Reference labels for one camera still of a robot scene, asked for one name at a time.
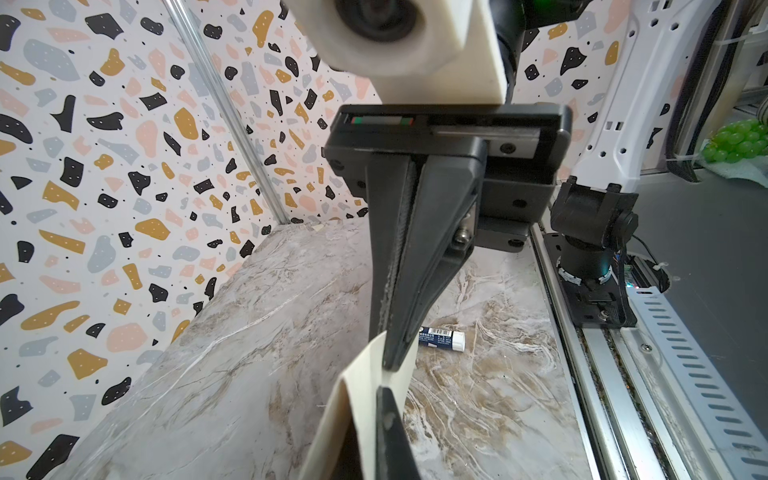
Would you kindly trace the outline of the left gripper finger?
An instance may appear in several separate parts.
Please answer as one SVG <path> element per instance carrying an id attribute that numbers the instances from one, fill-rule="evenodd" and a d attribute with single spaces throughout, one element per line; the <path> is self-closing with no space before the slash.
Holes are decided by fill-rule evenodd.
<path id="1" fill-rule="evenodd" d="M 408 441 L 393 391 L 379 387 L 376 395 L 375 478 L 419 480 L 420 474 Z"/>

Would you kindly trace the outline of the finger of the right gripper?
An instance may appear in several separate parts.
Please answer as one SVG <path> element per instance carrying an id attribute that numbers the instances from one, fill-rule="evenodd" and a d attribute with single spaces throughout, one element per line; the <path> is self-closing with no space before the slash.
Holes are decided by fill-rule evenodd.
<path id="1" fill-rule="evenodd" d="M 416 181 L 417 167 L 407 155 L 375 154 L 366 168 L 372 260 L 370 339 L 390 323 Z"/>
<path id="2" fill-rule="evenodd" d="M 417 181 L 391 304 L 382 367 L 400 369 L 429 308 L 473 250 L 477 206 L 487 159 L 482 140 L 459 140 L 430 154 Z"/>

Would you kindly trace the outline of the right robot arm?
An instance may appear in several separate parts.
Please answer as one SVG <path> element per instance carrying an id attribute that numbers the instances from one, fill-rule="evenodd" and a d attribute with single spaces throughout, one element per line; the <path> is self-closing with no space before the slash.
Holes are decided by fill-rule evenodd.
<path id="1" fill-rule="evenodd" d="M 672 67 L 722 1 L 634 1 L 605 114 L 565 187 L 565 225 L 619 251 L 636 223 L 629 200 Z M 550 197 L 571 142 L 562 105 L 514 105 L 522 32 L 585 9 L 582 1 L 333 1 L 317 18 L 325 53 L 382 74 L 388 105 L 345 105 L 324 151 L 369 208 L 370 331 L 398 371 L 428 310 L 475 246 L 514 252 Z M 407 91 L 397 93 L 398 85 Z"/>

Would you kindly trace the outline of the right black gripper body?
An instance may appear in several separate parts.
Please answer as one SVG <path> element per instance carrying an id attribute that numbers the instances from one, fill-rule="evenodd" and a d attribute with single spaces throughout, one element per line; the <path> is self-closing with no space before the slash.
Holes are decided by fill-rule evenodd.
<path id="1" fill-rule="evenodd" d="M 344 105 L 325 157 L 351 194 L 368 205 L 372 229 L 391 240 L 394 218 L 413 195 L 385 192 L 396 164 L 421 169 L 430 156 L 475 156 L 484 165 L 476 201 L 475 246 L 519 251 L 555 186 L 571 139 L 572 113 L 555 104 Z"/>

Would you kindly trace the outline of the beige letter paper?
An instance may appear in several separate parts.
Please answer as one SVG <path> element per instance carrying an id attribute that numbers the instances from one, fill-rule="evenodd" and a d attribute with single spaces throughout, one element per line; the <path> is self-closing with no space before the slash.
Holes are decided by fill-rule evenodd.
<path id="1" fill-rule="evenodd" d="M 390 388 L 401 417 L 415 367 L 418 343 L 412 342 L 399 370 L 382 367 L 386 335 L 379 334 L 338 376 L 326 402 L 301 479 L 376 479 L 376 395 Z"/>

